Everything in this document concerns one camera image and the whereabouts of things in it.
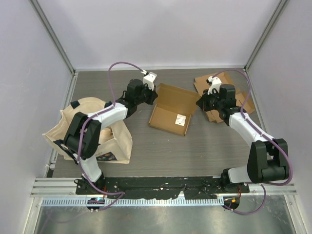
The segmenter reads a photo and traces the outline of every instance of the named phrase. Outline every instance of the sticker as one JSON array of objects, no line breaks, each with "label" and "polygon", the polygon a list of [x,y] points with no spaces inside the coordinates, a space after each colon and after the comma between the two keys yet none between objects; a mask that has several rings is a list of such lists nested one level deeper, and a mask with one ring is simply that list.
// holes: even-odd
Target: sticker
[{"label": "sticker", "polygon": [[186,120],[186,116],[177,114],[175,124],[184,126],[185,120]]}]

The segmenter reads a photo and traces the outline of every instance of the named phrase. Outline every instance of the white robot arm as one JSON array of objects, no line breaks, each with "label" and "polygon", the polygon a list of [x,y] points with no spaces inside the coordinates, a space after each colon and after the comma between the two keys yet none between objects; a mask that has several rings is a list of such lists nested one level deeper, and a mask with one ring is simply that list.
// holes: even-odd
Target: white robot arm
[{"label": "white robot arm", "polygon": [[85,172],[83,178],[86,176],[96,185],[102,189],[102,181],[104,174],[98,166],[95,152],[98,148],[98,140],[100,131],[116,121],[123,120],[131,116],[136,110],[137,106],[142,103],[152,105],[157,98],[156,88],[154,82],[156,74],[150,72],[146,73],[143,81],[133,79],[129,82],[127,90],[123,92],[123,96],[116,100],[115,106],[112,110],[102,113],[105,109],[111,109],[112,103],[106,103],[102,110],[96,113],[84,114],[78,112],[74,115],[73,120],[64,138],[64,145],[68,148],[70,156],[78,163],[78,146],[79,136],[83,123],[85,120],[95,114],[94,117],[88,122],[82,142],[81,150],[81,166]]},{"label": "white robot arm", "polygon": [[209,77],[208,90],[204,90],[196,103],[201,110],[217,110],[224,122],[236,130],[246,141],[250,149],[247,166],[223,170],[221,178],[229,183],[261,183],[283,180],[289,177],[289,166],[281,152],[273,146],[274,141],[286,154],[287,143],[283,139],[274,139],[265,133],[249,117],[245,110],[236,105],[235,87],[222,84],[218,77]]}]

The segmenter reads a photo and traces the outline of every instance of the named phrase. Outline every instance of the open cardboard box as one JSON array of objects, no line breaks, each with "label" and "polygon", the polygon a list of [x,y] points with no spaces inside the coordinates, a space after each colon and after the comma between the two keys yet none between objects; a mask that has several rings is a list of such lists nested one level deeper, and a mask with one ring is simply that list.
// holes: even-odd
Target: open cardboard box
[{"label": "open cardboard box", "polygon": [[[194,86],[198,93],[202,96],[205,89],[209,89],[210,85],[207,83],[207,79],[210,76],[213,76],[214,74],[202,76],[202,77],[196,77]],[[226,72],[222,72],[218,75],[218,78],[222,81],[222,84],[234,84],[229,74]],[[235,87],[236,89],[236,104],[237,106],[241,106],[243,102],[245,101],[247,94],[245,92],[240,93],[240,89]],[[255,111],[254,103],[251,99],[247,100],[247,103],[244,106],[244,109],[248,114],[251,114]],[[206,115],[208,117],[209,121],[216,121],[217,123],[223,122],[223,120],[219,117],[219,112],[216,110],[213,111],[207,111]]]},{"label": "open cardboard box", "polygon": [[200,95],[168,84],[159,84],[158,98],[149,125],[185,136]]}]

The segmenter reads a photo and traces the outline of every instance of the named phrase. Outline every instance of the canvas tote bag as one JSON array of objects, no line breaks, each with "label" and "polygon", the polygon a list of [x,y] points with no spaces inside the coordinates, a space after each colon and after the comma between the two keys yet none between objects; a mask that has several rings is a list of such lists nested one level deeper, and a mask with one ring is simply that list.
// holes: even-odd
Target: canvas tote bag
[{"label": "canvas tote bag", "polygon": [[[72,102],[70,106],[60,111],[61,120],[49,132],[43,134],[43,137],[60,155],[64,156],[64,159],[73,160],[73,155],[63,144],[63,140],[74,115],[77,112],[84,114],[97,112],[103,109],[104,105],[105,102],[96,97],[86,97]],[[117,121],[104,131],[105,133],[101,134],[100,145],[98,145],[95,153],[97,161],[129,163],[132,150],[132,136],[125,123],[122,120]]]}]

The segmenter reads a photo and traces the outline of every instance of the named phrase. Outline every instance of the gray table surface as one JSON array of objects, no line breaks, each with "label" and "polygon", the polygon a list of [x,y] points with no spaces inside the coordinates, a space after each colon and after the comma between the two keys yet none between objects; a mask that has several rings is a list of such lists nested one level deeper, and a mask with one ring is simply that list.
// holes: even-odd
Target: gray table surface
[{"label": "gray table surface", "polygon": [[[157,82],[195,91],[194,78],[222,69],[155,70]],[[247,91],[245,78],[229,72],[234,83]],[[129,80],[142,78],[139,71],[113,71],[112,83],[116,97],[121,96]],[[96,97],[112,100],[107,72],[79,72],[72,100]],[[225,168],[247,163],[249,147],[241,136],[225,123],[209,122],[197,110],[192,116],[186,136],[178,136],[148,126],[153,106],[142,104],[125,123],[133,137],[130,164],[99,163],[106,176],[219,176]],[[257,113],[251,118],[259,124]],[[53,177],[80,177],[73,161],[57,158]]]}]

